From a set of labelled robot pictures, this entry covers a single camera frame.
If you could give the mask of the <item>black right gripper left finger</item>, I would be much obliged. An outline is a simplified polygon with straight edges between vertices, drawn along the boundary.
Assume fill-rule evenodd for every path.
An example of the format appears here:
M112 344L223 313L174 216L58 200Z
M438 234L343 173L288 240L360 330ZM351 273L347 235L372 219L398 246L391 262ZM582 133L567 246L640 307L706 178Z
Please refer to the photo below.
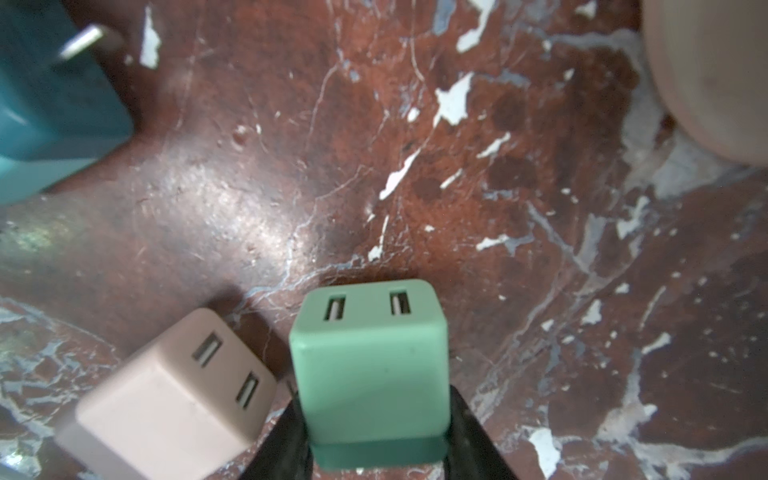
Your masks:
M313 468L306 421L295 394L239 480L308 480Z

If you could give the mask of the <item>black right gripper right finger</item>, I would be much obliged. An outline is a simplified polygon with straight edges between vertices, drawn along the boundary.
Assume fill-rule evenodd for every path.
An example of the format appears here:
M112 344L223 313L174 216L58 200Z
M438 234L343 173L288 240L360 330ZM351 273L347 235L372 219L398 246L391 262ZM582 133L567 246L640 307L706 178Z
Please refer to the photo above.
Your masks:
M446 433L446 478L518 480L454 385L450 386L450 412L451 423Z

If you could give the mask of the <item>light green charger cube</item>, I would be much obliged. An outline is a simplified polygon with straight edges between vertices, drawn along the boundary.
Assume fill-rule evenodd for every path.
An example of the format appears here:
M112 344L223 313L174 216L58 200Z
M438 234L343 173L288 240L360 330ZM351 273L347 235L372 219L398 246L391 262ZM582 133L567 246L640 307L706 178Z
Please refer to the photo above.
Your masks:
M317 288L303 300L289 347L320 469L406 467L445 457L448 322L430 283Z

